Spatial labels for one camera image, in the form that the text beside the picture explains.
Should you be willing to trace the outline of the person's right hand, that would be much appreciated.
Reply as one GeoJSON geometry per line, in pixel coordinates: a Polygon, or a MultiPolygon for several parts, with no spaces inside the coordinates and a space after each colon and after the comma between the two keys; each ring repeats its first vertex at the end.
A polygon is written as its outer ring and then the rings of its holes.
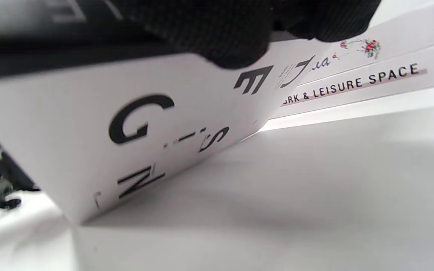
{"type": "Polygon", "coordinates": [[[123,21],[90,24],[83,41],[160,40],[224,69],[259,60],[273,32],[326,43],[364,33],[379,0],[111,0],[123,21]]]}

